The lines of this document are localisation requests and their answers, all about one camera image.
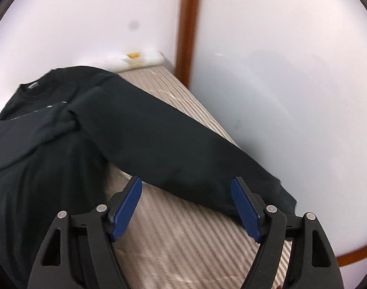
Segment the sleeve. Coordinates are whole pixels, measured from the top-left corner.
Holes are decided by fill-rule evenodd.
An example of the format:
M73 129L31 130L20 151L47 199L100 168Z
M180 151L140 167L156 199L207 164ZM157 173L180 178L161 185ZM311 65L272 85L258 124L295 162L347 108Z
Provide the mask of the sleeve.
M222 136L120 76L69 105L103 156L184 200L239 218L230 184L242 177L266 204L295 213L280 181Z

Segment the blue gripper pad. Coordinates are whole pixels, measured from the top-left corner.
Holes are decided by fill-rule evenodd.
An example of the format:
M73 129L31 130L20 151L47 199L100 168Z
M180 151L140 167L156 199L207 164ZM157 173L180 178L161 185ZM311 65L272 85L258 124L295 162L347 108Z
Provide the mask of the blue gripper pad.
M131 217L134 214L135 208L142 194L142 180L137 178L127 195L123 199L121 206L115 212L113 217L114 228L111 232L111 237L116 241L121 237L130 223Z
M259 216L237 179L233 179L230 191L246 232L254 241L260 243L262 234L259 229Z

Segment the brown vertical beam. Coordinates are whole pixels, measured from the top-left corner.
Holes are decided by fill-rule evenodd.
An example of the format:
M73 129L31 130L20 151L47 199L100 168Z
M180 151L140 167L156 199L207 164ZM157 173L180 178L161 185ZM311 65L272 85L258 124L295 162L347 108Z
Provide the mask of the brown vertical beam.
M185 87L188 87L190 82L199 2L200 0L181 1L175 76L185 85Z

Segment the beige striped sheet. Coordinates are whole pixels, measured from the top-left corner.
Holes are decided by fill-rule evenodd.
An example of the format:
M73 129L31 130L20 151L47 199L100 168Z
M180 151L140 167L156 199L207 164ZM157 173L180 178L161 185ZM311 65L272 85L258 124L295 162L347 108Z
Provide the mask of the beige striped sheet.
M164 67L120 74L234 143L197 99ZM130 175L110 166L107 196L121 191ZM140 202L115 251L133 289L240 288L258 244L227 216L143 184ZM273 283L284 279L290 243L285 242Z

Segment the rolled white object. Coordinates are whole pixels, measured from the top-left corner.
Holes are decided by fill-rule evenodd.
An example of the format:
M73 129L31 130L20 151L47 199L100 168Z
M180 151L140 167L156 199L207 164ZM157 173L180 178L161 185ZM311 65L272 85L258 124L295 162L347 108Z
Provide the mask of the rolled white object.
M118 73L124 70L159 65L165 58L159 51L135 52L102 57L95 61L80 61L77 65L92 66Z

